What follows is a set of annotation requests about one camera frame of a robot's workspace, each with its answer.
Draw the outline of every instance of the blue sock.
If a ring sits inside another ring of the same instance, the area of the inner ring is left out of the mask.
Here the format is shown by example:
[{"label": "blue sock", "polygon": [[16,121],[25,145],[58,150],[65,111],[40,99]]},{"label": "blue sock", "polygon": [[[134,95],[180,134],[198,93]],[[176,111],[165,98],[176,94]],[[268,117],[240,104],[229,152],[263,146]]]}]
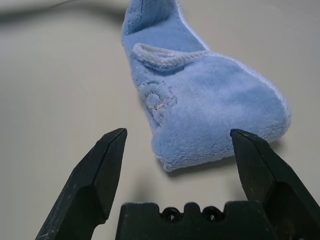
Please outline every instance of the blue sock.
[{"label": "blue sock", "polygon": [[269,142],[288,130],[291,111],[278,89],[238,60],[211,51],[177,0],[131,0],[122,43],[165,171],[232,156],[231,129]]}]

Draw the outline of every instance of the screw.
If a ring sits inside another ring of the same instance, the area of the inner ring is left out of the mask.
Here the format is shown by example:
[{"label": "screw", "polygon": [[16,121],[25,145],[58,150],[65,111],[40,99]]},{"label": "screw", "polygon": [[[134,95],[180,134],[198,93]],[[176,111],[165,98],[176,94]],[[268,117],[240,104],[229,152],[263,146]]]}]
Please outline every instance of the screw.
[{"label": "screw", "polygon": [[203,209],[202,215],[211,222],[220,222],[224,219],[224,214],[214,206]]},{"label": "screw", "polygon": [[181,220],[182,215],[175,207],[168,207],[163,210],[161,217],[167,222],[176,223]]}]

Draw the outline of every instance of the beige surface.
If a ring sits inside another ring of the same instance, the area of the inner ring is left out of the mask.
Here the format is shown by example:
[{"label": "beige surface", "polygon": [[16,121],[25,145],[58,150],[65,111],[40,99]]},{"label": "beige surface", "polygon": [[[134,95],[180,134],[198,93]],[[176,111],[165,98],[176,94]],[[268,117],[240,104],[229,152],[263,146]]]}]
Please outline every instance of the beige surface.
[{"label": "beige surface", "polygon": [[[35,2],[57,3],[2,0],[0,9]],[[121,10],[128,1],[106,3]],[[293,122],[276,152],[320,203],[320,1],[182,0],[182,7],[214,50],[254,67],[287,97]],[[121,178],[110,219],[94,240],[115,238],[124,202],[223,209],[245,199],[232,159],[163,172],[120,27],[97,10],[79,9],[0,25],[1,239],[34,239],[73,167],[119,127],[128,129]]]}]

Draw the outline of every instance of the white stitched edge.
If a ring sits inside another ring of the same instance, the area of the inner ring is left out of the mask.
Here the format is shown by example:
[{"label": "white stitched edge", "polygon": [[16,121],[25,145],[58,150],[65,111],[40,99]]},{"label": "white stitched edge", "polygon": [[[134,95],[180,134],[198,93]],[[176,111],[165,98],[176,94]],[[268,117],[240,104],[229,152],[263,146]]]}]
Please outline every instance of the white stitched edge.
[{"label": "white stitched edge", "polygon": [[204,47],[204,49],[206,50],[210,50],[210,47],[208,46],[208,44],[196,33],[196,31],[189,25],[189,23],[187,22],[187,20],[184,17],[184,14],[182,12],[182,9],[180,7],[180,2],[179,0],[174,0],[175,5],[178,9],[178,13],[179,13],[179,18],[181,20],[181,22],[183,23],[183,25],[190,31],[190,33],[199,41],[199,43],[201,43],[201,45]]}]

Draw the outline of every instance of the fleece sock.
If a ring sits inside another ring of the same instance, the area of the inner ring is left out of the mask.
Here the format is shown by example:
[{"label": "fleece sock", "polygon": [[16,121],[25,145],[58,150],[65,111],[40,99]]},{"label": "fleece sock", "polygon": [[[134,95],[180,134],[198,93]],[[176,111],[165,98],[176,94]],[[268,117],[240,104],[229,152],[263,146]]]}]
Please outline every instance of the fleece sock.
[{"label": "fleece sock", "polygon": [[177,0],[131,0],[122,43],[165,171],[234,154],[230,129],[269,142],[289,128],[287,101],[261,74],[211,51]]}]

